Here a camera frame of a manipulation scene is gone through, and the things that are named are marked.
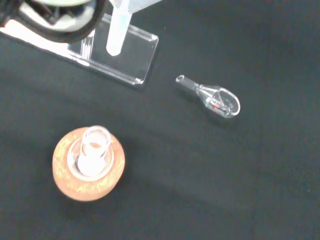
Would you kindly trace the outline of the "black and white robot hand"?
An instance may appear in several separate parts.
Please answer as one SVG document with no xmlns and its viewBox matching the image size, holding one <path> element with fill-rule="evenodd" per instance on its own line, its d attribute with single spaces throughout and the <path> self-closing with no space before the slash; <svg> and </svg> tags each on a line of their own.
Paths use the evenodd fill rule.
<svg viewBox="0 0 320 240">
<path fill-rule="evenodd" d="M 104 15 L 105 0 L 2 0 L 0 26 L 16 21 L 55 43 L 87 37 Z"/>
</svg>

